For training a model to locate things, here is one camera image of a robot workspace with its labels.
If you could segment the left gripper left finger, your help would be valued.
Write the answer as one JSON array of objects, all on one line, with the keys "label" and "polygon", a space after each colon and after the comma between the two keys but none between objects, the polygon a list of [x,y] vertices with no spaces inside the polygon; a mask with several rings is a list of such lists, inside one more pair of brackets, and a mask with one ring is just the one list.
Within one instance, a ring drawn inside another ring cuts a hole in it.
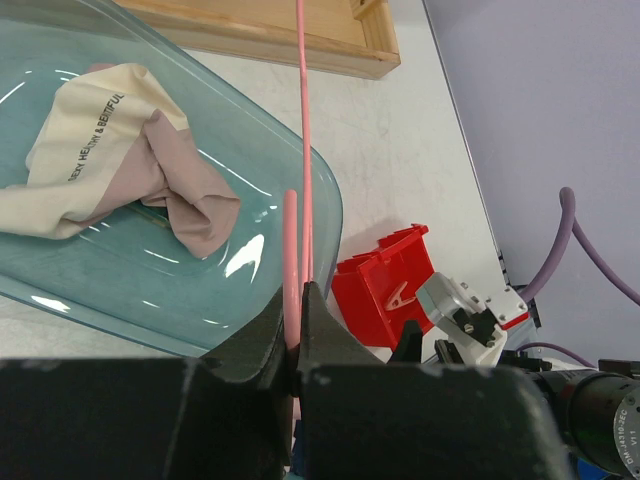
[{"label": "left gripper left finger", "polygon": [[216,436],[236,443],[254,463],[287,465],[291,456],[291,374],[284,339],[283,290],[201,359],[217,385]]}]

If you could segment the teal plastic basin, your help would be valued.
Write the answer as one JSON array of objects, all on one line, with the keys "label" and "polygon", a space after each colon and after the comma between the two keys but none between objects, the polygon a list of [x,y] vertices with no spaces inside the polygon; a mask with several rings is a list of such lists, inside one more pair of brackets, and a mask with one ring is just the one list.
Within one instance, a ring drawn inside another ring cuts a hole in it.
[{"label": "teal plastic basin", "polygon": [[110,1],[1,5],[1,293],[199,356],[280,291],[302,142]]}]

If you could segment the beige pink underwear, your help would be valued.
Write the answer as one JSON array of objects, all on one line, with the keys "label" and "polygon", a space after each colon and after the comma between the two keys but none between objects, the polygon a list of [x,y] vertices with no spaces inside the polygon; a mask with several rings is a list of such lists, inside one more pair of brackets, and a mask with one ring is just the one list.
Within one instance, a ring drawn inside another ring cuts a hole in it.
[{"label": "beige pink underwear", "polygon": [[138,64],[95,64],[62,85],[25,164],[26,184],[1,191],[5,233],[67,239],[141,202],[166,209],[177,240],[206,258],[241,208],[200,155],[186,115]]}]

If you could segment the wooden clothes rack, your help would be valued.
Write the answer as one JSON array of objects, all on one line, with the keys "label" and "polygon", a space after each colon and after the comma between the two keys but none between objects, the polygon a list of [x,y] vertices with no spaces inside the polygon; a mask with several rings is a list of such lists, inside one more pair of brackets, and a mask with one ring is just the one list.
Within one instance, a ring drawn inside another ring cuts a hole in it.
[{"label": "wooden clothes rack", "polygon": [[[294,1],[120,1],[173,43],[192,49],[296,65]],[[304,3],[310,69],[377,80],[401,64],[387,1]]]}]

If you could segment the pink wire hanger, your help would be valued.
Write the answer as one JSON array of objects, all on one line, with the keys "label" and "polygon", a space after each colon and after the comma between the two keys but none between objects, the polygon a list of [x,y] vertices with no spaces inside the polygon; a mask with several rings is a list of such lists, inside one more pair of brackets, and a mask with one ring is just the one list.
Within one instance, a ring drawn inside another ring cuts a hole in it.
[{"label": "pink wire hanger", "polygon": [[313,181],[304,2],[296,1],[302,125],[302,197],[288,190],[283,203],[283,318],[289,364],[297,365],[302,328],[302,293],[314,275]]}]

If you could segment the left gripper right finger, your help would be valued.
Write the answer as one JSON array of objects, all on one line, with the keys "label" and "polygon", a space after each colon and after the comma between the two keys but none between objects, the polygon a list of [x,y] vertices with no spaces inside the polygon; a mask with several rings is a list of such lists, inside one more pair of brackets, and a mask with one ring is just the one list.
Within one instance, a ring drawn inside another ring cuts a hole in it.
[{"label": "left gripper right finger", "polygon": [[303,288],[301,344],[295,370],[304,430],[304,465],[311,449],[306,435],[323,445],[352,439],[374,420],[358,376],[382,362],[330,313],[319,285]]}]

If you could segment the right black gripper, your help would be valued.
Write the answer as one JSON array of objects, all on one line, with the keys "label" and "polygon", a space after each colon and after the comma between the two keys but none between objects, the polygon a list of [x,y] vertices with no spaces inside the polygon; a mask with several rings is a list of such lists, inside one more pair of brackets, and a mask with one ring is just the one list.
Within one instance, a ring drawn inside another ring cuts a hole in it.
[{"label": "right black gripper", "polygon": [[425,363],[422,357],[423,334],[418,323],[408,321],[389,362],[414,366],[419,372],[437,379],[490,379],[496,374],[527,375],[540,372],[540,362],[505,348],[507,332],[493,320],[458,324],[450,319],[437,326],[447,337],[434,343],[436,361]]}]

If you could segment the teal clothespin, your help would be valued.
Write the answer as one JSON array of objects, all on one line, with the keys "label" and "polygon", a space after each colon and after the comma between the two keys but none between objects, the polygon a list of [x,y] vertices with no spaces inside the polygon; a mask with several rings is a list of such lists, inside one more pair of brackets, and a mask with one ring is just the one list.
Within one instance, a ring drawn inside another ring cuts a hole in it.
[{"label": "teal clothespin", "polygon": [[304,475],[304,430],[303,422],[297,420],[294,428],[290,473],[299,477]]}]

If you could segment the red plastic bin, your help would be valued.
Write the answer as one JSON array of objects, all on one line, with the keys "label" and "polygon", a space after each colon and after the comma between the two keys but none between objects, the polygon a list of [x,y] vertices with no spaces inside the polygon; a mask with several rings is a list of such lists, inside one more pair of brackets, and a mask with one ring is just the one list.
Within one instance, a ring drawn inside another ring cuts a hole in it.
[{"label": "red plastic bin", "polygon": [[364,345],[394,350],[404,324],[415,320],[424,333],[433,328],[419,301],[386,311],[384,304],[402,282],[404,297],[415,294],[434,268],[423,236],[428,227],[413,224],[378,240],[378,247],[337,264],[331,288],[349,331]]}]

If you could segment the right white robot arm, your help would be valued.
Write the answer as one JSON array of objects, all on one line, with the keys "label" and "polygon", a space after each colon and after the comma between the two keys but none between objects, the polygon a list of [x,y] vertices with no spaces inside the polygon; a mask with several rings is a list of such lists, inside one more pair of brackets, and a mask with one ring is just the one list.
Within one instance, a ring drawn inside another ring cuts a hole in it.
[{"label": "right white robot arm", "polygon": [[393,375],[380,426],[396,478],[579,479],[587,465],[639,476],[634,363],[545,370],[504,355],[499,325],[454,327],[437,366]]}]

